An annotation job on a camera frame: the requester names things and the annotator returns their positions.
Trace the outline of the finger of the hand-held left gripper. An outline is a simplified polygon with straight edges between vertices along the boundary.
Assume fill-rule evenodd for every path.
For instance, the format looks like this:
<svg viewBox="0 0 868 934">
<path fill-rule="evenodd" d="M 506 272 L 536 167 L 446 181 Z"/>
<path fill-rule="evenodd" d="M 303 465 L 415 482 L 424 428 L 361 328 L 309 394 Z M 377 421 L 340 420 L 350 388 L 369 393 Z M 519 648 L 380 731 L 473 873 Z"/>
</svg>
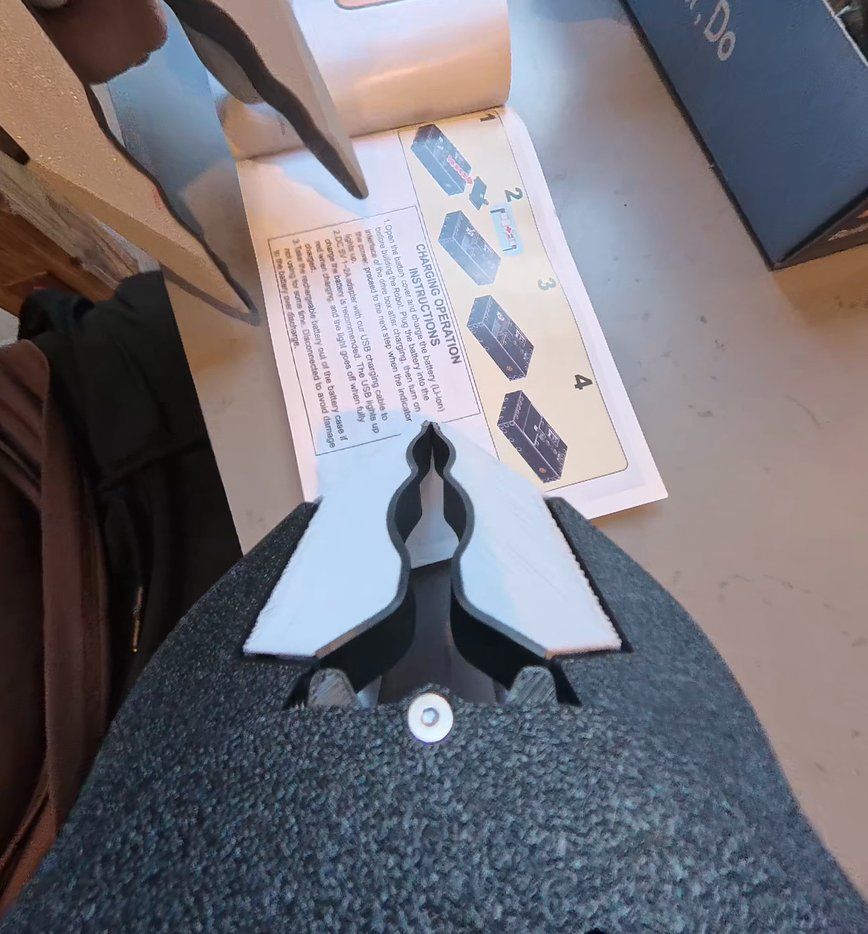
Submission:
<svg viewBox="0 0 868 934">
<path fill-rule="evenodd" d="M 265 103 L 348 193 L 369 190 L 295 12 L 288 1 L 168 1 L 195 53 L 229 94 Z"/>
<path fill-rule="evenodd" d="M 0 2 L 0 127 L 59 199 L 144 251 L 181 287 L 258 325 L 248 292 L 119 145 L 90 89 L 23 2 Z"/>
</svg>

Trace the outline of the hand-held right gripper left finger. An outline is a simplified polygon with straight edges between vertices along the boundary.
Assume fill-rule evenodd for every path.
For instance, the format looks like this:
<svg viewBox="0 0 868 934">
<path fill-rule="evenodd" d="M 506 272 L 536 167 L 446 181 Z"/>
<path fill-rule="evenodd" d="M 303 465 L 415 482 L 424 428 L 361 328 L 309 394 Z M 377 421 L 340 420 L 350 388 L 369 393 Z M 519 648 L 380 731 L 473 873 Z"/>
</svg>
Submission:
<svg viewBox="0 0 868 934">
<path fill-rule="evenodd" d="M 248 657 L 343 671 L 358 692 L 390 671 L 416 629 L 407 539 L 423 514 L 433 424 L 318 463 L 318 500 L 244 646 Z"/>
</svg>

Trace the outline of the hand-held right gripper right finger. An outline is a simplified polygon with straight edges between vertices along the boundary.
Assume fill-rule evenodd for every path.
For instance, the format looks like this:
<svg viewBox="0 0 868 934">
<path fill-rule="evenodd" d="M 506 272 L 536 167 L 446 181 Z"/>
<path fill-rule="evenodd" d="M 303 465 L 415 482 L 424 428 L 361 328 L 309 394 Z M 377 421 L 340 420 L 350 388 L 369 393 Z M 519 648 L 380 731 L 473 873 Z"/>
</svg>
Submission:
<svg viewBox="0 0 868 934">
<path fill-rule="evenodd" d="M 460 655 L 505 689 L 623 641 L 540 491 L 449 425 L 433 424 L 451 559 L 451 632 Z"/>
</svg>

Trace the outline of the white charging instruction sheet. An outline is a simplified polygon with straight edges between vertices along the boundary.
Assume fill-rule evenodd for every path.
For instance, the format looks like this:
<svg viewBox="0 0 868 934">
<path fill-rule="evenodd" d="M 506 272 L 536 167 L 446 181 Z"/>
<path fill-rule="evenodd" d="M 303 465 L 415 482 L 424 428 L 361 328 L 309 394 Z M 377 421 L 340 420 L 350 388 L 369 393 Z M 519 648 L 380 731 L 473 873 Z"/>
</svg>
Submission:
<svg viewBox="0 0 868 934">
<path fill-rule="evenodd" d="M 238 166 L 304 497 L 429 420 L 588 519 L 665 499 L 520 117 L 356 150 L 365 200 L 304 149 Z"/>
</svg>

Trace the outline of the blue cardboard kit box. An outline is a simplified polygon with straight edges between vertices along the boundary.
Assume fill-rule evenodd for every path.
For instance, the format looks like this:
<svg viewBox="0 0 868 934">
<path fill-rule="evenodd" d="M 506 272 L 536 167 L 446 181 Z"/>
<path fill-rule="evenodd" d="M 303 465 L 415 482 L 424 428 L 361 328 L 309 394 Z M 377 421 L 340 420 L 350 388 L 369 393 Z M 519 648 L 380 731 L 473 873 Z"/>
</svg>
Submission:
<svg viewBox="0 0 868 934">
<path fill-rule="evenodd" d="M 623 5 L 769 267 L 868 244 L 868 61 L 828 1 Z"/>
</svg>

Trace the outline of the brown wooden furniture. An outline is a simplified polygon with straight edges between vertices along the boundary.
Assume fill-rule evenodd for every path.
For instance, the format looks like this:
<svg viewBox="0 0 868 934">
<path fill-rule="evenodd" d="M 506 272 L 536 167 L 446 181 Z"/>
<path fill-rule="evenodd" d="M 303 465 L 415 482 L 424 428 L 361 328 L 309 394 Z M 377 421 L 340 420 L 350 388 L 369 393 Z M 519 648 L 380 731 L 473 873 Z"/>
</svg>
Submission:
<svg viewBox="0 0 868 934">
<path fill-rule="evenodd" d="M 0 150 L 0 308 L 17 316 L 40 288 L 108 299 L 150 265 Z"/>
</svg>

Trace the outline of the black cloth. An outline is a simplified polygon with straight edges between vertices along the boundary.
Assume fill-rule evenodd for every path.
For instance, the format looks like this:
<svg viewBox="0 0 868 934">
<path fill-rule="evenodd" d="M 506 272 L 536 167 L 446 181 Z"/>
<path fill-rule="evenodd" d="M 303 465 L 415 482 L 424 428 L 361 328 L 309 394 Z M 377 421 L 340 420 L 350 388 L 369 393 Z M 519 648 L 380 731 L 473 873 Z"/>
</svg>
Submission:
<svg viewBox="0 0 868 934">
<path fill-rule="evenodd" d="M 241 545 L 160 273 L 101 302 L 33 292 L 19 337 L 90 473 L 110 581 L 113 653 L 133 679 Z"/>
</svg>

